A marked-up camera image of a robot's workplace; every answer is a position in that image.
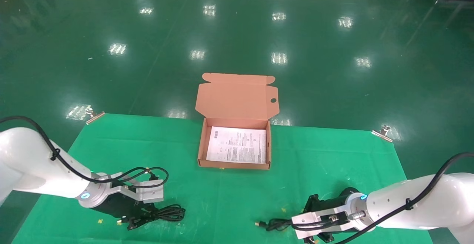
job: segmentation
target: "cardboard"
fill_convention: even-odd
[[[203,79],[208,83],[199,85],[196,100],[196,111],[206,117],[199,143],[199,166],[269,170],[271,130],[268,119],[280,112],[278,89],[268,86],[275,77],[204,73]],[[266,163],[207,161],[212,126],[265,129]]]

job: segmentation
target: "green floor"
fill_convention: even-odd
[[[201,119],[202,73],[273,75],[274,124],[388,124],[416,178],[474,150],[474,3],[435,2],[0,0],[0,116],[30,116],[69,148],[84,125],[66,119],[74,106]],[[111,55],[113,43],[124,53]],[[473,170],[473,161],[453,168]],[[0,237],[11,239],[35,201],[7,199]]]

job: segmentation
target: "green tablecloth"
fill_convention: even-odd
[[[179,223],[155,221],[127,231],[77,200],[42,195],[14,244],[302,243],[295,232],[266,232],[258,220],[298,214],[309,195],[347,186],[371,192],[405,179],[395,149],[368,131],[272,126],[270,170],[200,168],[202,122],[106,114],[85,126],[69,153],[96,172],[161,166],[165,201],[186,208]],[[336,241],[350,234],[336,234]],[[354,244],[431,244],[426,231],[377,228]]]

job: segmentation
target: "instruction sheet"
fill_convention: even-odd
[[[207,160],[266,163],[266,131],[213,126]]]

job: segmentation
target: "black cable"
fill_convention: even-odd
[[[435,176],[433,177],[431,182],[426,186],[426,188],[417,197],[415,197],[415,199],[410,200],[408,198],[407,203],[405,205],[403,205],[403,206],[393,210],[392,212],[384,215],[383,217],[378,219],[376,222],[373,222],[368,227],[362,229],[361,231],[355,233],[354,235],[344,239],[343,241],[339,241],[339,242],[334,243],[334,244],[346,244],[349,241],[352,241],[352,240],[356,239],[357,237],[362,236],[364,233],[368,232],[369,230],[376,227],[381,222],[384,222],[385,220],[389,219],[390,217],[392,217],[392,216],[394,216],[398,213],[401,213],[404,210],[412,209],[413,205],[417,204],[420,200],[422,200],[424,197],[426,197],[426,195],[428,195],[428,193],[430,193],[433,190],[433,188],[435,187],[437,182],[440,181],[441,177],[444,175],[444,173],[446,173],[446,170],[454,162],[456,162],[457,160],[459,160],[461,158],[466,158],[466,157],[474,157],[474,153],[458,153],[458,154],[452,156],[451,158],[449,158],[449,160],[446,161],[446,163],[443,164],[443,166],[440,168],[440,170],[438,170],[438,172],[435,174]]]
[[[287,227],[289,227],[291,224],[292,224],[291,219],[280,219],[280,218],[270,219],[270,221],[268,221],[268,224],[263,221],[255,223],[255,225],[257,225],[258,227],[264,227],[266,231],[271,231],[271,230],[283,231]]]
[[[181,206],[178,204],[173,204],[154,211],[152,214],[153,217],[157,217],[158,219],[170,222],[178,222],[183,220],[185,212],[186,209],[181,208]]]
[[[293,224],[291,219],[281,219],[281,218],[270,219],[270,221],[268,221],[268,224],[263,221],[255,223],[255,225],[257,225],[258,227],[264,227],[266,231],[271,231],[271,230],[283,231],[290,225],[295,230],[313,231],[313,230],[333,227],[335,224],[336,222],[332,222],[332,221],[319,221],[319,222],[312,222],[312,223],[306,223],[306,224]]]
[[[55,160],[57,158],[68,170],[70,170],[72,173],[74,173],[78,177],[80,177],[84,180],[87,180],[89,182],[94,182],[94,183],[110,183],[110,182],[114,182],[114,181],[127,182],[127,181],[132,180],[132,179],[134,179],[134,178],[136,178],[140,175],[143,175],[145,173],[149,173],[153,177],[154,174],[151,173],[151,170],[156,170],[156,169],[161,170],[166,174],[166,178],[161,183],[156,184],[156,185],[129,185],[129,187],[133,187],[133,188],[155,188],[155,187],[159,187],[161,185],[164,185],[164,183],[166,183],[168,181],[168,177],[169,177],[168,171],[166,171],[164,168],[161,168],[161,167],[152,167],[152,168],[135,167],[135,168],[130,169],[127,172],[121,174],[120,176],[117,176],[115,178],[105,179],[105,180],[97,180],[97,179],[86,177],[83,174],[79,173],[71,165],[69,165],[69,163],[67,163],[66,160],[64,160],[64,158],[60,155],[61,151],[58,148],[55,148],[53,146],[53,144],[49,140],[49,137],[46,135],[46,132],[44,132],[43,128],[41,128],[41,126],[39,126],[39,124],[37,124],[35,121],[33,121],[32,119],[30,119],[26,116],[5,117],[5,118],[0,119],[0,124],[3,123],[3,122],[6,122],[6,121],[10,121],[10,120],[23,120],[23,121],[27,121],[28,123],[30,123],[38,131],[38,133],[41,135],[41,137],[43,138],[46,145],[52,151],[53,156],[51,157],[51,160]],[[126,175],[128,175],[129,173],[132,173],[136,170],[143,170],[143,171],[141,171],[140,173],[138,173],[138,174],[136,174],[136,175],[134,175],[130,178],[125,178],[124,180],[120,180],[120,178],[123,178]]]

